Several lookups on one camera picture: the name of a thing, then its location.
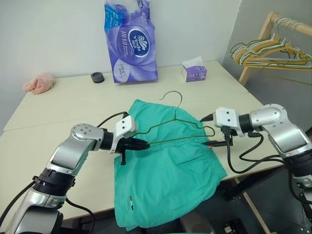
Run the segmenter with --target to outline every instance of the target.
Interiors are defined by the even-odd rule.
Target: white table
[[[180,107],[197,119],[220,106],[236,109],[241,114],[262,106],[216,61],[205,65],[208,70],[205,81],[185,83],[181,67],[174,66],[159,68],[157,83],[118,85],[113,83],[112,74],[105,74],[106,80],[101,84],[92,83],[88,76],[63,78],[57,81],[53,89],[42,95],[28,93],[12,115],[5,127],[6,132],[0,139],[0,211],[31,181],[32,176],[38,176],[43,171],[55,148],[69,136],[72,126],[77,123],[97,125],[111,114],[129,110],[136,98],[176,105],[178,95],[169,94],[163,101],[159,99],[169,90],[180,91],[183,94]],[[117,119],[110,120],[103,127],[112,129]],[[216,129],[216,136],[210,139],[222,139],[220,130]],[[246,137],[234,138],[234,147],[231,149],[234,168],[240,170],[250,165],[239,160],[238,155],[257,141],[258,139]],[[228,174],[225,179],[237,177],[228,166],[226,149],[221,147],[214,150]],[[265,137],[263,144],[248,156],[260,159],[275,153]],[[68,197],[93,212],[113,208],[116,156],[109,155],[107,151],[91,152],[76,178],[76,185],[68,192]],[[261,163],[249,173],[278,165],[275,162]],[[7,226],[20,201],[7,216],[1,231]],[[67,204],[60,211],[64,218],[86,214]]]

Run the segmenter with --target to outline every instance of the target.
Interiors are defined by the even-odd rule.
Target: gray floor
[[[269,229],[278,234],[309,234],[311,224],[306,219],[300,202],[296,201],[288,189],[286,170],[281,170],[263,183],[248,191],[249,196],[258,208]],[[242,197],[226,202],[222,198],[222,184],[215,195],[202,202],[196,210],[214,227],[217,234],[224,234],[223,227],[227,221],[240,218],[248,234],[263,234],[261,226]],[[177,233],[181,231],[179,220],[147,229],[148,234]],[[96,222],[94,234],[125,234],[125,228],[120,228],[114,218]]]

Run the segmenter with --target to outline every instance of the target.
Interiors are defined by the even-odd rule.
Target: hanger hook
[[[180,97],[181,97],[181,100],[180,100],[179,105],[176,106],[176,108],[175,108],[175,119],[176,119],[176,110],[177,110],[177,108],[181,105],[182,99],[183,99],[182,94],[181,94],[180,92],[176,91],[176,90],[171,90],[171,91],[166,92],[165,95],[164,95],[161,99],[159,99],[159,100],[163,100],[163,99],[165,98],[165,96],[166,96],[168,93],[172,93],[172,92],[175,92],[175,93],[179,94]]]

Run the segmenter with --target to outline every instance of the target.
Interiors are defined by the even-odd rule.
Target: wire hanger
[[[165,95],[164,95],[160,100],[163,100],[163,99],[166,97],[166,95],[167,95],[168,93],[172,93],[172,92],[179,94],[180,97],[181,97],[180,103],[179,103],[178,106],[176,106],[176,108],[175,108],[174,118],[171,119],[171,120],[165,121],[165,122],[163,122],[163,123],[156,124],[156,125],[150,127],[146,132],[136,133],[136,134],[133,135],[133,137],[135,137],[136,135],[139,135],[139,134],[141,134],[141,135],[148,134],[153,128],[159,127],[159,126],[161,126],[161,125],[167,124],[167,123],[172,122],[172,121],[180,121],[180,122],[192,124],[192,125],[194,125],[196,128],[198,128],[198,129],[209,128],[209,129],[212,130],[213,133],[212,133],[211,135],[186,136],[186,137],[174,138],[174,139],[169,139],[169,140],[161,140],[161,141],[149,142],[149,143],[147,143],[147,144],[149,144],[149,145],[151,145],[151,144],[158,144],[158,143],[164,143],[164,142],[169,142],[169,141],[174,141],[174,140],[181,140],[181,139],[188,139],[188,138],[195,138],[195,137],[213,137],[213,136],[215,135],[215,130],[214,130],[212,127],[210,127],[210,126],[203,126],[203,127],[200,127],[200,126],[198,126],[197,123],[194,123],[194,122],[191,122],[191,121],[187,121],[187,120],[183,120],[183,119],[179,119],[179,118],[176,117],[176,111],[177,111],[178,107],[181,105],[182,100],[183,100],[183,96],[182,96],[182,94],[181,94],[180,92],[178,92],[178,91],[176,91],[176,90],[168,91],[168,92],[165,93]]]

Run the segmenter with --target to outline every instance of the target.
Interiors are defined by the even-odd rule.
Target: pink stuffed toy
[[[23,90],[31,91],[33,94],[41,94],[52,88],[55,83],[55,79],[46,74],[40,74],[36,78],[32,79],[23,85]]]

